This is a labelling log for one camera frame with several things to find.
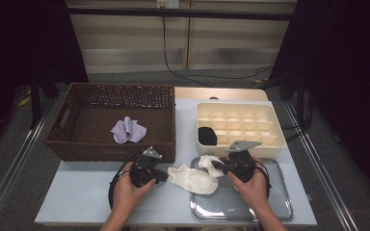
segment white sock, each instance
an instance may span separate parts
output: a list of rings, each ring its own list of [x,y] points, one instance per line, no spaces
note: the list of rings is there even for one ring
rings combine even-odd
[[[217,178],[203,170],[188,168],[185,164],[180,168],[168,167],[168,175],[168,182],[191,193],[210,194],[218,188]]]
[[[222,162],[219,160],[216,156],[201,156],[199,159],[199,167],[205,167],[208,169],[209,175],[213,177],[221,177],[224,175],[224,173],[220,169],[215,169],[212,165],[212,161]]]

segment metal tray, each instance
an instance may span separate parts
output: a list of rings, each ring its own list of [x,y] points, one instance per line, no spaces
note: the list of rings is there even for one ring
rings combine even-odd
[[[288,195],[284,177],[278,162],[273,159],[260,159],[268,169],[272,185],[269,204],[280,220],[293,218],[293,208]],[[195,158],[192,168],[198,167],[199,158]],[[219,186],[212,194],[191,193],[191,209],[195,219],[204,220],[255,220],[253,210],[249,208],[240,194],[233,189],[233,184],[227,176],[219,177]]]

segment cable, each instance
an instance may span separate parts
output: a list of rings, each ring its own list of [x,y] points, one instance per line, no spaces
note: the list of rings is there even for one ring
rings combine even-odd
[[[168,65],[168,58],[167,58],[167,42],[166,42],[166,31],[167,31],[167,28],[166,28],[166,22],[165,22],[165,17],[162,18],[163,19],[163,32],[164,32],[164,61],[165,61],[165,65],[168,69],[168,71],[175,77],[179,78],[179,79],[184,79],[184,80],[189,80],[189,81],[193,81],[197,84],[201,84],[203,86],[206,86],[208,88],[214,88],[213,86],[210,86],[210,85],[207,85],[205,83],[202,83],[201,81],[198,81],[198,80],[194,80],[194,79],[190,79],[188,77],[207,77],[207,78],[216,78],[216,79],[230,79],[230,80],[241,80],[241,79],[249,79],[249,78],[252,78],[254,77],[254,81],[251,85],[249,85],[247,87],[247,89],[251,88],[252,86],[254,86],[256,83],[257,83],[257,76],[260,74],[260,73],[263,73],[264,71],[270,69],[270,68],[273,68],[272,66],[262,66],[262,67],[259,67],[255,72],[254,74],[252,75],[247,75],[247,76],[242,76],[242,77],[227,77],[227,76],[216,76],[216,75],[206,75],[206,74],[187,74],[187,75],[184,75],[184,74],[179,74],[177,72],[174,72],[170,66]]]
[[[294,70],[290,70],[289,72],[286,72],[286,73],[282,74],[278,78],[274,78],[272,80],[267,81],[265,84],[263,84],[262,86],[258,87],[258,89],[260,89],[260,90],[267,90],[269,88],[272,88],[272,87],[276,86],[282,80],[284,80],[284,79],[288,78],[289,76],[291,76],[292,73],[294,73]]]
[[[281,129],[300,129],[298,133],[294,134],[293,136],[290,136],[286,138],[285,140],[287,142],[292,141],[298,136],[301,136],[304,132],[306,132],[311,124],[311,119],[313,116],[313,110],[314,110],[314,99],[311,97],[311,95],[308,96],[308,106],[307,106],[307,113],[306,113],[306,119],[304,124],[301,126],[300,124],[294,124],[294,125],[284,125],[281,126]]]
[[[127,173],[127,172],[134,172],[134,171],[132,171],[132,170],[127,170],[127,171],[122,172],[122,173],[119,175],[119,179],[120,179],[120,177],[121,177],[124,173]]]
[[[119,179],[119,177],[122,175],[122,174],[124,174],[124,172],[123,173],[121,173],[121,171],[124,169],[124,167],[127,165],[127,163],[128,162],[130,162],[131,161],[131,159],[133,159],[133,157],[135,156],[135,155],[140,155],[141,154],[141,152],[134,152],[133,154],[131,154],[131,156],[130,157],[128,157],[128,159],[127,160],[125,160],[124,161],[124,163],[122,163],[122,165],[121,165],[121,167],[119,168],[119,170],[117,171],[117,173],[116,173],[116,175],[114,176],[114,178],[113,178],[113,181],[115,181],[115,178],[116,178],[116,176],[118,176],[118,178],[116,179],[116,181]]]
[[[262,167],[263,167],[263,169],[265,169],[265,171],[266,171],[266,174],[267,175],[269,175],[269,171],[267,170],[267,168],[263,165],[263,163],[261,163],[261,162],[258,162],[258,161],[255,161],[256,163],[258,163],[258,164],[260,164]]]

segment white plastic container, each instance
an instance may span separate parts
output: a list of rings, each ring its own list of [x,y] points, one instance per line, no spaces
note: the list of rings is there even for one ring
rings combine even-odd
[[[260,141],[262,144],[249,152],[274,159],[286,145],[275,110],[269,105],[199,103],[197,132],[199,127],[212,128],[218,138],[216,146],[203,145],[197,134],[199,155],[227,157],[225,149],[234,141]]]

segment white table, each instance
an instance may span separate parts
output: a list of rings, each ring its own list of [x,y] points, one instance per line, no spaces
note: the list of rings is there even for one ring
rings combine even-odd
[[[176,98],[176,161],[171,166],[191,164],[198,156],[196,138],[196,109],[208,99]],[[228,103],[260,103],[269,101],[221,100]],[[316,225],[302,181],[285,146],[276,158],[285,178],[294,210],[294,218],[286,226]],[[35,222],[54,226],[100,226],[110,213],[109,182],[121,163],[61,162],[52,185],[44,199]],[[127,226],[252,226],[247,221],[198,221],[193,218],[190,193],[170,183],[161,182],[148,193],[134,211]]]

